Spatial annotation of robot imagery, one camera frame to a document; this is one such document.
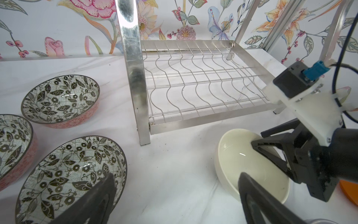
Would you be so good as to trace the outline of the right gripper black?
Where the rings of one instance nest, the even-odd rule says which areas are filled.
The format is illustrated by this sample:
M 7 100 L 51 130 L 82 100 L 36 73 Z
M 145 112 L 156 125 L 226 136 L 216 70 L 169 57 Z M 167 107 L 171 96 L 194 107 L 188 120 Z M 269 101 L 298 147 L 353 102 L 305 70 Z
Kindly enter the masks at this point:
M 306 184 L 312 197 L 328 202 L 339 180 L 358 181 L 358 131 L 337 128 L 325 147 L 300 124 L 296 118 L 263 131 L 251 146 L 293 182 Z

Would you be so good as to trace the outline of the cream bowl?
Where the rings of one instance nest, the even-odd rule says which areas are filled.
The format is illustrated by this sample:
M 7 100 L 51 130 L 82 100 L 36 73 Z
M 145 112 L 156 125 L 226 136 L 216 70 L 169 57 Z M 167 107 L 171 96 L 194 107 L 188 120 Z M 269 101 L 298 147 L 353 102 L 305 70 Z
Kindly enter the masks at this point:
M 290 191 L 289 178 L 252 148 L 251 142 L 261 138 L 246 129 L 226 132 L 215 151 L 216 174 L 223 188 L 239 202 L 239 177 L 241 173 L 247 173 L 275 199 L 285 203 Z

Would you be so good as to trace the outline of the purple bowl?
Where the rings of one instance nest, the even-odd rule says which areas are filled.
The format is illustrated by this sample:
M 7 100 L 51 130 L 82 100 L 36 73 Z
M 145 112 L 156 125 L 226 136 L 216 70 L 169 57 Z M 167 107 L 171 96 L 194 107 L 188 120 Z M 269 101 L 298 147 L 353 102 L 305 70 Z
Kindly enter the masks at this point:
M 305 220 L 306 224 L 338 224 L 334 221 L 328 220 L 328 219 L 307 219 Z

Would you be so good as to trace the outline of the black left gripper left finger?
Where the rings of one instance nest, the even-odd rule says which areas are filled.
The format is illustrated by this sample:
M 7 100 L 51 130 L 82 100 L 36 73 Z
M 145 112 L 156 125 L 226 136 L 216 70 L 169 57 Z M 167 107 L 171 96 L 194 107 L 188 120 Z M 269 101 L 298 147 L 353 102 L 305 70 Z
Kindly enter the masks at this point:
M 114 175 L 110 173 L 51 223 L 106 224 L 113 209 L 116 190 Z

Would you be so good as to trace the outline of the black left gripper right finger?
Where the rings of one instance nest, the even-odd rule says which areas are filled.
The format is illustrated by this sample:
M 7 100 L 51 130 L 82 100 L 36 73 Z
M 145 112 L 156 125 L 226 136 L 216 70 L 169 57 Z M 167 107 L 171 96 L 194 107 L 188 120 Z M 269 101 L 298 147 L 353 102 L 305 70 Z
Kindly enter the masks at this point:
M 238 180 L 241 204 L 248 224 L 304 224 L 305 222 L 276 200 L 250 175 Z

